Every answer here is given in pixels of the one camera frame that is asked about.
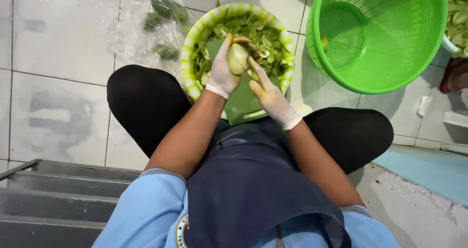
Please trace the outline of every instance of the white tile floor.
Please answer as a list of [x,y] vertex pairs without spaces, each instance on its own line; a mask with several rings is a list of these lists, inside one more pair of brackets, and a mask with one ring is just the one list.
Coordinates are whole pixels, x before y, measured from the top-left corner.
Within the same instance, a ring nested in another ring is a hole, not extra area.
[[[102,28],[125,0],[0,0],[0,172],[17,161],[45,158],[142,169],[147,157],[110,113],[109,75],[125,65],[108,51]],[[200,17],[217,0],[179,0]],[[248,2],[277,16],[295,43],[296,72],[288,92],[294,106],[373,108],[395,129],[395,143],[439,147],[468,143],[468,130],[442,124],[449,109],[463,109],[467,92],[443,95],[437,86],[450,55],[440,50],[413,83],[384,95],[359,95],[323,76],[305,48],[313,0]],[[416,114],[422,96],[433,101]]]

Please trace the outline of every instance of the black pants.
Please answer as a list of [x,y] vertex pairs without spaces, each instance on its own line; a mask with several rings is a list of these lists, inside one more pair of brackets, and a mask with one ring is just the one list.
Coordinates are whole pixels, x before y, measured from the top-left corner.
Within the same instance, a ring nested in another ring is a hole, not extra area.
[[[107,101],[148,157],[191,106],[173,76],[137,65],[124,66],[110,76]],[[383,154],[393,141],[392,125],[375,110],[329,107],[304,121],[346,174]]]

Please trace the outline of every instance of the person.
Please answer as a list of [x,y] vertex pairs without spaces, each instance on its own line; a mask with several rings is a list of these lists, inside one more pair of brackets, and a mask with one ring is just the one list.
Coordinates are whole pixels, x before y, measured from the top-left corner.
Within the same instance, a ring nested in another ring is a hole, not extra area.
[[439,90],[441,93],[460,91],[468,88],[468,59],[458,57],[451,58],[445,68]]
[[302,118],[250,57],[260,80],[249,85],[269,117],[231,127],[220,115],[240,83],[226,61],[232,42],[193,106],[167,72],[111,75],[109,107],[149,162],[93,247],[399,247],[346,176],[389,148],[389,120],[337,107]]

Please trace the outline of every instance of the forearm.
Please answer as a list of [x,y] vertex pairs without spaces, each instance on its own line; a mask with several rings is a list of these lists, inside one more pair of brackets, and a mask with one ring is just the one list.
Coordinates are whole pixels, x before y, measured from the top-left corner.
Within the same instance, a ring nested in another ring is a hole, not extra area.
[[210,143],[225,103],[221,96],[204,90],[189,112],[159,143],[145,170],[163,168],[190,178]]
[[299,171],[339,207],[364,203],[341,167],[317,141],[304,120],[286,131]]

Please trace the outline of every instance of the navy blue apron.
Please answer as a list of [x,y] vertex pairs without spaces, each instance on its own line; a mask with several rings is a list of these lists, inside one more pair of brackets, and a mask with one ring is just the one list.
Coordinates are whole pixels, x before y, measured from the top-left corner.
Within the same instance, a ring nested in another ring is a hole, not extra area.
[[266,231],[304,214],[322,222],[329,247],[351,247],[342,212],[298,172],[271,118],[235,127],[221,122],[220,128],[225,130],[215,133],[215,144],[187,182],[187,248],[249,248]]

